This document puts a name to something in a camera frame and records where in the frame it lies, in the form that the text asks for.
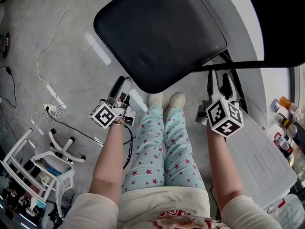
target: gray floor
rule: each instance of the gray floor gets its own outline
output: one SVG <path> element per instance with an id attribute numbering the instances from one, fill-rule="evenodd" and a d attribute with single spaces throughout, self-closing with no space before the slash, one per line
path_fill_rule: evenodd
<path id="1" fill-rule="evenodd" d="M 4 64 L 9 66 L 16 82 L 18 106 L 14 111 L 26 120 L 26 124 L 13 115 L 1 103 L 10 125 L 17 138 L 28 129 L 34 132 L 30 140 L 40 148 L 49 149 L 47 132 L 52 128 L 57 130 L 58 140 L 64 144 L 70 136 L 76 137 L 70 152 L 75 156 L 86 155 L 85 163 L 75 164 L 75 190 L 86 191 L 90 185 L 91 174 L 101 150 L 101 147 L 52 121 L 43 122 L 41 135 L 30 122 L 33 111 L 40 111 L 44 102 L 52 102 L 53 98 L 46 88 L 46 83 L 38 78 L 36 56 L 48 44 L 52 31 L 59 17 L 72 0 L 7 0 L 2 32 L 9 31 L 11 35 L 10 53 Z M 76 0 L 68 9 L 57 28 L 50 47 L 39 57 L 41 76 L 53 86 L 58 96 L 67 105 L 66 112 L 60 121 L 80 129 L 86 134 L 103 141 L 107 130 L 99 128 L 88 115 L 100 98 L 106 98 L 115 80 L 128 74 L 114 59 L 111 53 L 98 39 L 93 29 L 93 19 L 96 13 L 111 0 Z M 106 65 L 86 39 L 88 35 L 102 46 L 112 62 Z M 193 147 L 193 157 L 205 181 L 210 181 L 210 166 L 207 152 L 205 127 L 194 122 L 198 105 L 207 99 L 207 73 L 193 73 L 167 89 L 164 107 L 170 97 L 181 91 L 186 94 L 185 106 L 186 125 Z M 133 88 L 147 103 L 147 94 L 135 84 Z M 13 99 L 11 78 L 2 69 L 0 72 L 0 94 Z M 138 123 L 143 115 L 141 108 L 132 102 L 137 110 Z M 8 139 L 13 143 L 13 136 L 8 134 L 1 139 L 0 144 L 7 148 Z M 25 158 L 33 155 L 31 146 L 26 147 Z"/>

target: fabric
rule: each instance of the fabric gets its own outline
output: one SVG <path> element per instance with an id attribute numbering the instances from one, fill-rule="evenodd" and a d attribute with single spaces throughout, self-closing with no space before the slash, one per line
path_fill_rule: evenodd
<path id="1" fill-rule="evenodd" d="M 163 110 L 152 105 L 141 120 L 137 152 L 122 192 L 148 187 L 180 186 L 205 189 L 192 158 L 182 108 L 170 109 L 163 124 Z"/>
<path id="2" fill-rule="evenodd" d="M 122 200 L 134 201 L 135 204 L 131 203 L 129 208 L 126 204 L 123 211 L 134 219 L 126 221 L 123 228 L 281 228 L 271 216 L 246 196 L 238 196 L 224 207 L 222 223 L 204 217 L 203 215 L 209 212 L 204 208 L 204 200 L 208 198 L 205 198 L 203 193 L 206 191 L 191 187 L 154 187 L 126 192 L 122 195 Z M 82 194 L 68 212 L 62 228 L 114 229 L 117 228 L 118 211 L 115 203 L 102 195 Z"/>

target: pajama pants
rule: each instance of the pajama pants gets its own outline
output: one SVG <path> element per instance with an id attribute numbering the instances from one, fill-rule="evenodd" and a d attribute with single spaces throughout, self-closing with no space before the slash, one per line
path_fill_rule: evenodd
<path id="1" fill-rule="evenodd" d="M 205 189 L 192 158 L 182 108 L 171 108 L 164 126 L 162 108 L 150 106 L 141 120 L 135 144 L 137 151 L 122 192 L 163 186 Z"/>

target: white chair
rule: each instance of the white chair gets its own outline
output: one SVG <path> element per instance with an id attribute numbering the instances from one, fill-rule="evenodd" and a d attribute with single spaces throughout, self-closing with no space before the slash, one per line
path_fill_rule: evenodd
<path id="1" fill-rule="evenodd" d="M 27 192 L 29 192 L 35 199 L 39 200 L 41 203 L 46 205 L 47 198 L 50 192 L 55 191 L 56 197 L 56 205 L 59 216 L 62 218 L 62 210 L 61 210 L 61 198 L 65 191 L 71 189 L 74 186 L 73 176 L 75 174 L 74 167 L 72 162 L 66 161 L 63 158 L 68 160 L 73 160 L 75 162 L 84 162 L 85 157 L 75 158 L 72 155 L 67 153 L 67 149 L 74 142 L 74 138 L 71 137 L 64 148 L 61 148 L 57 142 L 54 140 L 53 134 L 56 133 L 55 129 L 49 131 L 49 137 L 52 141 L 51 149 L 54 151 L 59 151 L 57 155 L 55 155 L 52 151 L 47 151 L 44 153 L 38 154 L 38 149 L 35 149 L 35 156 L 31 158 L 31 161 L 34 163 L 36 167 L 38 167 L 41 171 L 43 171 L 46 175 L 44 179 L 42 179 L 42 184 L 38 182 L 34 177 L 32 177 L 27 170 L 23 168 L 23 166 L 19 163 L 19 161 L 15 158 L 16 155 L 21 151 L 24 145 L 28 142 L 27 136 L 32 132 L 32 129 L 29 129 L 14 145 L 14 147 L 9 151 L 3 161 L 1 161 L 3 167 L 7 170 L 8 174 L 16 180 L 16 182 Z M 38 190 L 39 192 L 31 189 L 25 182 L 18 177 L 17 172 L 14 172 L 10 168 L 10 164 L 13 164 L 19 172 L 24 175 L 24 178 L 29 180 Z"/>

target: bottle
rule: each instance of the bottle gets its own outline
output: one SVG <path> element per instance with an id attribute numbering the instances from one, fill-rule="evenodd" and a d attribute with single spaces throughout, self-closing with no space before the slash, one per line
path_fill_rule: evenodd
<path id="1" fill-rule="evenodd" d="M 289 149 L 290 147 L 289 143 L 285 138 L 282 137 L 282 135 L 279 132 L 275 134 L 274 138 L 283 150 L 287 151 Z"/>
<path id="2" fill-rule="evenodd" d="M 299 107 L 296 106 L 293 102 L 291 102 L 287 98 L 281 97 L 280 105 L 283 106 L 286 110 L 288 110 L 291 114 L 293 114 L 297 118 L 300 118 L 300 119 L 303 118 L 303 114 L 301 113 Z"/>
<path id="3" fill-rule="evenodd" d="M 290 138 L 294 138 L 297 133 L 297 127 L 292 124 L 282 113 L 275 115 L 276 123 L 282 127 Z"/>

